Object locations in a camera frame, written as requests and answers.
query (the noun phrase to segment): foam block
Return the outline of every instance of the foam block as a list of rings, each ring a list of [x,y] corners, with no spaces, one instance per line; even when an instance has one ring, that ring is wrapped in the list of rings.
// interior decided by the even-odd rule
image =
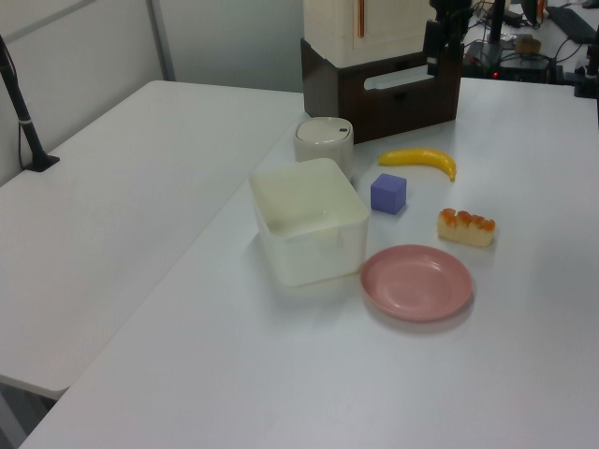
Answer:
[[[383,173],[371,185],[371,208],[396,214],[405,204],[408,181]]]

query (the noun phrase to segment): white canister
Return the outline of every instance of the white canister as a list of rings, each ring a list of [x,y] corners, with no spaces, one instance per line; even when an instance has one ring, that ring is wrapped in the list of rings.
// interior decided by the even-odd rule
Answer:
[[[351,181],[354,127],[347,120],[336,117],[307,120],[296,130],[294,148],[297,162],[332,159]]]

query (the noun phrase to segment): cup lid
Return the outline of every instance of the cup lid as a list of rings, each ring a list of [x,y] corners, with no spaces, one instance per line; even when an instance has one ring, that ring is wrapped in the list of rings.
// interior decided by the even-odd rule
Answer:
[[[296,136],[313,144],[343,140],[352,132],[352,124],[337,117],[314,117],[298,126]]]

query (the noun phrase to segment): bread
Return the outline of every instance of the bread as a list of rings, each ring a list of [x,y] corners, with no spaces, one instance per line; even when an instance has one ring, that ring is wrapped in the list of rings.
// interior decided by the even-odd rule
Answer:
[[[442,239],[472,246],[489,246],[495,235],[495,222],[465,210],[456,214],[453,209],[443,209],[437,219],[437,233]]]

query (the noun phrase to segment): toy banana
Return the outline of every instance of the toy banana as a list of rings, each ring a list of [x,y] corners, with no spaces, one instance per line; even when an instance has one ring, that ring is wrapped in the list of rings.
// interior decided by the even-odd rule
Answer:
[[[404,166],[408,164],[423,164],[443,170],[450,181],[456,179],[456,162],[449,154],[432,148],[410,148],[394,150],[378,157],[381,166]]]

